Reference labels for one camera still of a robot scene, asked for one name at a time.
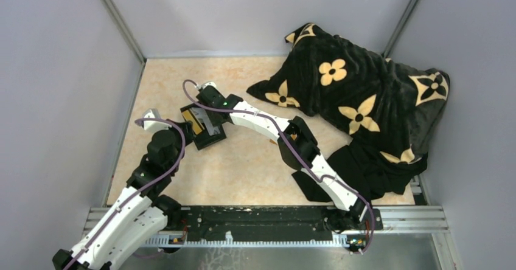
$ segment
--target folded blanket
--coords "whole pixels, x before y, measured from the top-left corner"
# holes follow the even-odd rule
[[[448,98],[450,79],[445,72],[422,71],[384,59],[312,23],[285,40],[292,49],[282,67],[269,80],[250,86],[249,94],[295,107],[307,116],[320,114],[351,135],[355,145],[373,149],[382,162],[426,161],[431,135]],[[396,171],[396,166],[388,171]],[[383,191],[399,192],[406,183],[401,185],[386,185]]]

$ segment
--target metal frame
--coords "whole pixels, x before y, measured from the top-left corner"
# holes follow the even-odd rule
[[[405,26],[408,24],[411,15],[416,8],[417,3],[420,0],[410,0],[405,11],[403,12],[402,17],[400,18],[396,28],[394,29],[382,55],[384,58],[388,57],[392,50],[394,49],[396,43],[398,42]],[[101,0],[102,4],[105,6],[107,12],[110,14],[110,17],[113,19],[115,25],[119,29],[120,34],[128,44],[129,48],[133,51],[136,58],[141,62],[141,72],[140,78],[142,77],[143,71],[145,69],[145,62],[147,58],[144,56],[141,51],[138,42],[134,38],[131,30],[125,23],[123,16],[120,14],[120,11],[116,7],[113,0]],[[134,106],[134,101],[136,100],[136,94],[138,92],[139,84],[134,90],[134,97],[132,99],[131,108],[128,113],[127,119],[125,119],[125,124],[127,125],[130,119],[131,110]],[[120,139],[120,150],[122,148],[121,143],[125,137],[125,131],[121,135]],[[120,151],[117,154],[117,158],[113,163],[113,174],[115,172],[116,164],[118,157],[120,155]],[[376,234],[432,234],[433,243],[435,246],[436,256],[439,260],[440,266],[443,270],[461,270],[462,263],[460,261],[459,255],[456,251],[455,245],[452,240],[452,236],[450,234],[450,229],[448,227],[446,217],[444,215],[444,211],[441,206],[432,206],[431,199],[428,196],[428,192],[425,190],[425,182],[422,176],[416,176],[411,181],[411,187],[415,195],[423,194],[426,202],[429,204],[428,206],[378,206],[376,208],[380,209],[381,215],[383,218],[384,229],[375,231]],[[106,204],[107,197],[109,194],[111,186],[107,188],[107,192],[105,195],[104,204]],[[92,227],[98,223],[100,218],[103,216],[105,212],[107,212],[107,208],[91,208],[90,213],[88,215],[88,219],[85,224],[84,234],[86,234]],[[149,239],[146,244],[156,246],[156,243],[160,241],[159,235],[180,235],[177,232],[160,232],[152,239]],[[233,245],[231,239],[227,239],[226,243],[218,243],[218,244],[210,244],[206,243],[202,244],[192,244],[191,246],[199,247],[199,246],[227,246]],[[301,244],[289,244],[288,247],[296,247],[302,246]],[[308,244],[305,246],[318,246],[317,244]]]

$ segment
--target wall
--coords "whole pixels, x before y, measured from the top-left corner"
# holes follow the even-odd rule
[[[51,269],[102,203],[140,64],[100,0],[0,0],[0,17],[0,269]]]
[[[464,269],[513,269],[516,0],[421,0],[392,57],[450,74],[424,173]]]
[[[146,57],[286,54],[311,21],[382,52],[409,0],[113,0]]]

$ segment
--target beige table surface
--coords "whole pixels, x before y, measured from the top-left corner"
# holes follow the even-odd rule
[[[122,145],[108,204],[116,201],[131,172],[138,166],[151,134],[134,124],[149,108],[161,117],[183,121],[180,108],[190,102],[182,91],[184,79],[214,81],[223,95],[235,94],[249,104],[279,117],[305,119],[325,157],[351,138],[320,117],[308,117],[294,108],[280,108],[248,95],[248,86],[269,79],[284,57],[179,58],[148,60]],[[195,95],[195,89],[189,91]],[[275,144],[247,128],[225,124],[227,139],[204,150],[189,145],[180,170],[164,194],[184,205],[310,205],[290,176],[293,170],[281,160]],[[373,204],[414,204],[407,185],[405,194],[387,193]]]

